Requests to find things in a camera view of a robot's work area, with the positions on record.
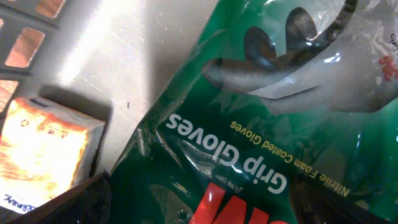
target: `rectangular hole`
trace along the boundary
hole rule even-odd
[[[17,81],[0,80],[0,113],[6,108],[17,87]]]
[[[66,0],[41,0],[36,7],[36,12],[49,18],[56,18]]]
[[[31,28],[24,28],[8,58],[6,65],[17,68],[27,68],[43,42],[45,34]]]

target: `green plastic packaging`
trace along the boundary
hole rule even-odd
[[[111,174],[110,223],[396,223],[397,12],[221,0]]]

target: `glove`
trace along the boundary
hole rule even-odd
[[[397,5],[346,0],[322,33],[305,9],[295,8],[286,20],[286,54],[277,57],[271,38],[252,27],[245,61],[212,60],[203,75],[215,86],[259,96],[274,114],[378,111],[398,96]]]

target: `plastic bag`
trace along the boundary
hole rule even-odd
[[[221,0],[111,176],[111,223],[396,222],[397,11]]]

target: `3m logo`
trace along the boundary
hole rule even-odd
[[[195,214],[189,224],[244,224],[247,203],[233,196],[225,208],[216,217],[220,203],[225,195],[225,190],[210,183],[206,189]],[[269,215],[258,208],[254,208],[249,224],[268,223]],[[270,224],[288,224],[282,221],[273,221]]]
[[[392,79],[398,79],[398,69],[394,60],[390,55],[379,60],[379,64],[383,66],[384,79],[391,82]]]

